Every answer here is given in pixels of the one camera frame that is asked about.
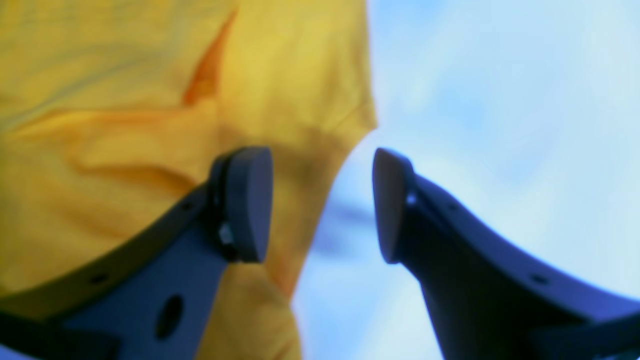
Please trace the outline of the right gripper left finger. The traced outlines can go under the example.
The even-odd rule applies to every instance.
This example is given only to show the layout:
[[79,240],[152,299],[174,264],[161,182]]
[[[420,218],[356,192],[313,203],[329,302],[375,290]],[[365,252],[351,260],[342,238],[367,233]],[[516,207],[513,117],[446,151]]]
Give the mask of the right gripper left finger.
[[193,360],[230,264],[268,250],[274,159],[220,155],[208,180],[119,248],[1,299],[1,345],[32,360]]

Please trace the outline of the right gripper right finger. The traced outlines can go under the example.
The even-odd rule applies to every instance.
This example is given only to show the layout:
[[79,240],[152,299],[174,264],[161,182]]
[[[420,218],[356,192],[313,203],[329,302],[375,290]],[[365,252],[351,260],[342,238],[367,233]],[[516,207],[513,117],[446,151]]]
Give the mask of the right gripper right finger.
[[382,257],[418,281],[444,359],[639,358],[637,300],[503,239],[396,151],[375,151],[372,188]]

